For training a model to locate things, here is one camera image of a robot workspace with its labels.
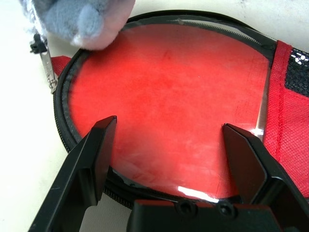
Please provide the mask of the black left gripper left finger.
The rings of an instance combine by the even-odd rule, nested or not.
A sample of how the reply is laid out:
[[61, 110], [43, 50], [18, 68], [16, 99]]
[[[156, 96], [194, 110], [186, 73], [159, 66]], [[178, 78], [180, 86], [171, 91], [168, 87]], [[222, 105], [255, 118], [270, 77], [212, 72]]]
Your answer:
[[117, 118], [98, 121], [67, 155], [31, 232], [78, 232], [87, 208], [100, 201], [111, 162]]

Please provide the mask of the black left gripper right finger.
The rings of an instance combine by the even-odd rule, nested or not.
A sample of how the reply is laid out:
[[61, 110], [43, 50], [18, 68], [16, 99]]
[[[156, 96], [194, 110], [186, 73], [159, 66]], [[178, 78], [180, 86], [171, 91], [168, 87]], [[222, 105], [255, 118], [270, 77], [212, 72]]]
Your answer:
[[271, 231], [307, 232], [309, 203], [261, 140], [231, 124], [224, 124], [222, 133], [242, 206], [258, 210]]

